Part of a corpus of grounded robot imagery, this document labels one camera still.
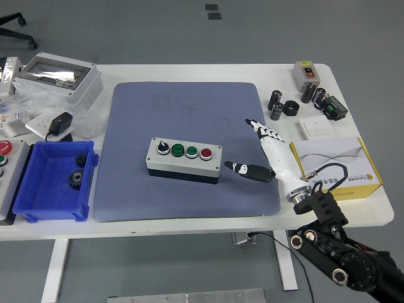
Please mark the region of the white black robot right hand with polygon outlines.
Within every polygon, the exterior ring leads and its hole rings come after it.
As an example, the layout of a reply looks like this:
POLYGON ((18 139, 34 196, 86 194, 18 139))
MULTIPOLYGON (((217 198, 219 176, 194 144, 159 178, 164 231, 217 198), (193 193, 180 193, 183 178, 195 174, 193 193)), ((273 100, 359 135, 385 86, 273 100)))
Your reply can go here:
POLYGON ((298 204, 311 195, 311 186, 302 180, 300 168, 286 142, 271 128, 255 120, 246 119, 257 133, 270 168, 226 161, 224 165, 240 176, 259 182, 278 179, 288 202, 298 204))

